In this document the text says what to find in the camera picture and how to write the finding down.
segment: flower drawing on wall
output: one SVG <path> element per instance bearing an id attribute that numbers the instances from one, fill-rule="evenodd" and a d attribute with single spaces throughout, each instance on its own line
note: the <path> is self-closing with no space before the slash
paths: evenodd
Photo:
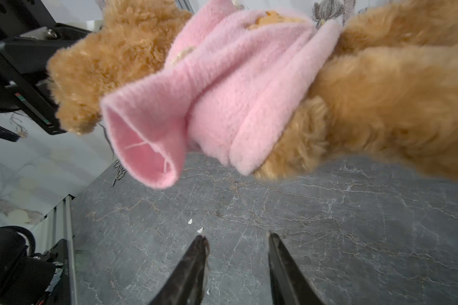
<path id="1" fill-rule="evenodd" d="M 312 20 L 320 28 L 324 22 L 342 16 L 343 24 L 354 13 L 356 0 L 322 0 L 312 7 Z"/>

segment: black mechanical device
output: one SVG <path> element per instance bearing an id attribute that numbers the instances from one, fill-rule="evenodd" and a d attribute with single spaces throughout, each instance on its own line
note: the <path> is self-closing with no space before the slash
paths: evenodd
<path id="1" fill-rule="evenodd" d="M 27 229 L 0 227 L 0 304 L 71 304 L 66 240 L 45 254 L 34 253 L 35 245 Z"/>
<path id="2" fill-rule="evenodd" d="M 324 305 L 307 283 L 276 233 L 268 234 L 268 263 L 274 305 Z M 192 241 L 161 291 L 149 305 L 199 305 L 208 276 L 207 238 Z"/>
<path id="3" fill-rule="evenodd" d="M 0 0 L 0 112 L 23 110 L 51 135 L 64 133 L 46 64 L 89 31 L 56 23 L 40 0 Z"/>

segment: black cable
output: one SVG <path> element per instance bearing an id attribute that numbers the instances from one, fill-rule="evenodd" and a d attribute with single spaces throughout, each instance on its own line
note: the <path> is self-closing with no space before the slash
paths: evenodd
<path id="1" fill-rule="evenodd" d="M 22 228 L 21 226 L 17 225 L 1 226 L 0 229 L 12 229 L 17 231 L 18 233 L 24 234 L 27 238 L 27 241 L 29 242 L 29 256 L 32 256 L 34 253 L 36 253 L 36 239 L 34 238 L 32 232 L 28 229 Z"/>

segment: teddy bear's leg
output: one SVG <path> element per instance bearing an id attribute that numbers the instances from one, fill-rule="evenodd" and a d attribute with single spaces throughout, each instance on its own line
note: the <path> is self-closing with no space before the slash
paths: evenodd
<path id="1" fill-rule="evenodd" d="M 351 18 L 336 46 L 343 55 L 375 46 L 458 43 L 458 0 L 403 0 Z"/>
<path id="2" fill-rule="evenodd" d="M 258 178 L 364 154 L 458 180 L 458 45 L 369 48 L 333 59 L 309 98 L 256 170 Z"/>

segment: brown fur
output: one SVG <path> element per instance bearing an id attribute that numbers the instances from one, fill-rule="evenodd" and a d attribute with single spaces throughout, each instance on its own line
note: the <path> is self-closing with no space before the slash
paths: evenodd
<path id="1" fill-rule="evenodd" d="M 88 133 L 99 99 L 163 67 L 189 14 L 159 0 L 111 0 L 105 27 L 48 69 L 63 128 Z M 458 0 L 406 0 L 348 23 L 258 178 L 346 154 L 458 180 Z"/>

